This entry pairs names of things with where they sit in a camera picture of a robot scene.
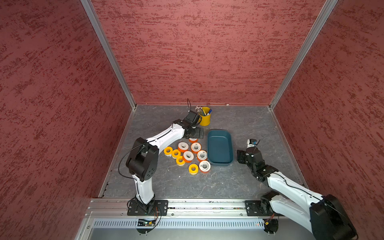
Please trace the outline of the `teal storage box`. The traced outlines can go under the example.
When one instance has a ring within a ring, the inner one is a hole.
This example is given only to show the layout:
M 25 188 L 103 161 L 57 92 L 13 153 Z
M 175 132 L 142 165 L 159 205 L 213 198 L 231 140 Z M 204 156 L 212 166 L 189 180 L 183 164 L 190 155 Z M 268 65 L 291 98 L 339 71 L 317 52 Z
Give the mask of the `teal storage box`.
M 231 134 L 225 130 L 210 130 L 207 140 L 208 161 L 212 166 L 229 166 L 234 160 Z

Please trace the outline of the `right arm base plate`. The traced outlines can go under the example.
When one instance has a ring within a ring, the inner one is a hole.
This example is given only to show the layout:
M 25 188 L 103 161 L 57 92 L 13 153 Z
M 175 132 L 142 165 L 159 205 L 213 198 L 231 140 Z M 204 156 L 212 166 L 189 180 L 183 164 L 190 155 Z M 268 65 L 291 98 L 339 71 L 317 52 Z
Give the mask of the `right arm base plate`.
M 260 217 L 268 219 L 272 215 L 275 217 L 282 217 L 283 215 L 277 214 L 272 210 L 270 204 L 265 200 L 249 200 L 245 201 L 245 209 L 248 217 Z

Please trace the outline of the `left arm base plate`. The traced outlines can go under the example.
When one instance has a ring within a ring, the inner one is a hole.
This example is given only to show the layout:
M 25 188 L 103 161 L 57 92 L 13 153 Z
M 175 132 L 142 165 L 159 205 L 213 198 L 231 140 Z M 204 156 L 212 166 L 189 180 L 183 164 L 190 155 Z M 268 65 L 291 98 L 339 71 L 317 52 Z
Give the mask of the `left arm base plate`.
M 167 200 L 151 200 L 148 204 L 141 203 L 138 199 L 133 198 L 127 203 L 128 216 L 166 216 L 168 212 Z

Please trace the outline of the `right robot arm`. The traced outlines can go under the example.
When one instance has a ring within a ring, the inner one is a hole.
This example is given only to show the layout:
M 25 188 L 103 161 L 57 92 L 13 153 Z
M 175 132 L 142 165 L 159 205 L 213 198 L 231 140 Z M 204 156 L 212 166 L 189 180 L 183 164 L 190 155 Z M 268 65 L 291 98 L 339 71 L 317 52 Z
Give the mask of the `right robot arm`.
M 237 151 L 237 161 L 247 165 L 251 174 L 271 191 L 250 211 L 259 209 L 265 219 L 265 232 L 275 233 L 275 215 L 283 215 L 301 225 L 317 240 L 357 240 L 359 235 L 340 201 L 321 195 L 290 180 L 275 167 L 267 165 L 256 146 Z

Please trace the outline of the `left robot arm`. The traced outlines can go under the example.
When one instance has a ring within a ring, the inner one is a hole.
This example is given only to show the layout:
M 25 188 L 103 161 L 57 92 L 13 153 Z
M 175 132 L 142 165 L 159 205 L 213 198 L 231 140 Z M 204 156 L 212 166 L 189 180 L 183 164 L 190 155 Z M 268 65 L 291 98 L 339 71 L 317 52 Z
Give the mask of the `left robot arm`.
M 173 142 L 182 138 L 202 139 L 204 130 L 198 125 L 202 117 L 189 110 L 184 119 L 178 119 L 159 134 L 143 139 L 137 138 L 126 161 L 132 178 L 135 181 L 136 201 L 139 209 L 150 214 L 155 209 L 155 194 L 152 188 L 152 176 L 157 170 L 159 153 L 169 147 Z

